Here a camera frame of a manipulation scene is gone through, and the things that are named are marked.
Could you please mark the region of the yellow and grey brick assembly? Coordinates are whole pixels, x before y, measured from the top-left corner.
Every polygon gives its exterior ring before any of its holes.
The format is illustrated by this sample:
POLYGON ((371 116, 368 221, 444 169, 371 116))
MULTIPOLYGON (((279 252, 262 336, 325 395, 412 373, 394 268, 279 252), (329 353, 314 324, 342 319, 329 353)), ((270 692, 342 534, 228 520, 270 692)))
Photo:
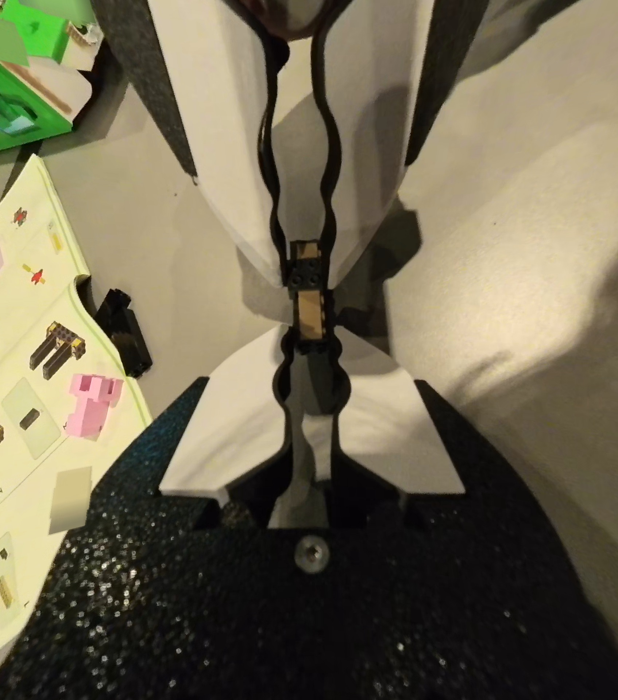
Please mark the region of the yellow and grey brick assembly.
POLYGON ((333 352, 335 314, 329 264, 320 240, 289 245, 287 291, 292 302, 294 342, 303 355, 333 352))

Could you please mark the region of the black brick assembly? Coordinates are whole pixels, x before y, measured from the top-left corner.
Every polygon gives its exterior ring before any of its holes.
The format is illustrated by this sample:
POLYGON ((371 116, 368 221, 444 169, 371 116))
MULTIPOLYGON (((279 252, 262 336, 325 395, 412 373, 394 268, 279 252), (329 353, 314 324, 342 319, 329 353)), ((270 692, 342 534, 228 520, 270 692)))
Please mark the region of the black brick assembly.
POLYGON ((151 369, 153 359, 130 303, 129 294, 111 288, 96 310, 94 321, 118 351, 125 375, 138 380, 151 369))

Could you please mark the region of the green cardboard box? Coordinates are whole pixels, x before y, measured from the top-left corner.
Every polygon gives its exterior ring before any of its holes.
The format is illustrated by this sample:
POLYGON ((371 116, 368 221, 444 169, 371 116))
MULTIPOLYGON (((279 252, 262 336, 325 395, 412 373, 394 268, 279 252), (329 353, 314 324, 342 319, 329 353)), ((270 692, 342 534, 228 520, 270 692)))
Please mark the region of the green cardboard box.
POLYGON ((92 1, 0 1, 0 151, 72 131, 103 40, 92 1))

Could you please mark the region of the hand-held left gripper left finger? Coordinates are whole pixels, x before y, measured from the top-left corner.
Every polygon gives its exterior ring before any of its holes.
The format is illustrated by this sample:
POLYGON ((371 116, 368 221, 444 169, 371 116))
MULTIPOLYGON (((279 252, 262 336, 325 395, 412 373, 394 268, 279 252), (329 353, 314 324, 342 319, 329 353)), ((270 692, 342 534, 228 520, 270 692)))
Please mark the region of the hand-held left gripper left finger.
POLYGON ((280 454, 287 418, 275 378, 289 331, 275 326, 213 370, 159 484, 163 495, 225 505, 234 486, 280 454))

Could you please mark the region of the pink brick pig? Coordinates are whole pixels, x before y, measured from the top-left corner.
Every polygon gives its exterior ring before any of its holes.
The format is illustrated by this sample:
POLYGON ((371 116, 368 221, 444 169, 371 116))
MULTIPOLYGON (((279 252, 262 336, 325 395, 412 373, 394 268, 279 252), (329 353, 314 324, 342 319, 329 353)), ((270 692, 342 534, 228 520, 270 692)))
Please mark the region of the pink brick pig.
POLYGON ((119 401, 123 380, 98 374, 74 374, 69 393, 75 398, 65 433, 76 438, 95 438, 103 430, 110 407, 119 401))

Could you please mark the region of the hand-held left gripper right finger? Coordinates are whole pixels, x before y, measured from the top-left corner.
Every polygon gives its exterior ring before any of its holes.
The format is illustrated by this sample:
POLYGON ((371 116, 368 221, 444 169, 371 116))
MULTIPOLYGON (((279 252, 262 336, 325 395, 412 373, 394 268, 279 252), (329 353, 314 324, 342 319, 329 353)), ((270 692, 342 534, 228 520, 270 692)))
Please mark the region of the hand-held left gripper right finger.
POLYGON ((339 365, 349 397, 338 417, 340 450, 409 495, 461 495, 465 487, 415 380, 389 354, 343 327, 339 365))

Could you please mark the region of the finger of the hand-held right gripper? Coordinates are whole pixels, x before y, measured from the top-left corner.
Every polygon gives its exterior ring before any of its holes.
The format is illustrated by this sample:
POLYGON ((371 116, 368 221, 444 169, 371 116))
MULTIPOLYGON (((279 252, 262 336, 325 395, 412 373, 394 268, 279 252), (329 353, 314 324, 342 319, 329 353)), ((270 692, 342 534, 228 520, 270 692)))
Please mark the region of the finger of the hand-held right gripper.
POLYGON ((406 173, 434 1, 335 1, 315 30, 314 101, 328 156, 320 241, 329 289, 383 223, 406 173))
POLYGON ((165 67, 208 205, 252 266, 286 285, 286 238, 271 127, 272 37, 241 1, 149 1, 165 67))

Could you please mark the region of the building instruction booklet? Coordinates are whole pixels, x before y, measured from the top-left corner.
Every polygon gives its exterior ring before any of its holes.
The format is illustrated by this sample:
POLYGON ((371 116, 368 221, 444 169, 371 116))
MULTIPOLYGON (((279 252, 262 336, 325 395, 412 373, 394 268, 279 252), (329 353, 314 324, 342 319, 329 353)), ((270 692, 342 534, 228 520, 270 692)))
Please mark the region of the building instruction booklet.
POLYGON ((138 382, 78 295, 86 260, 42 159, 0 201, 0 649, 24 628, 65 532, 151 423, 138 382), (74 374, 122 379, 97 437, 65 433, 74 374))

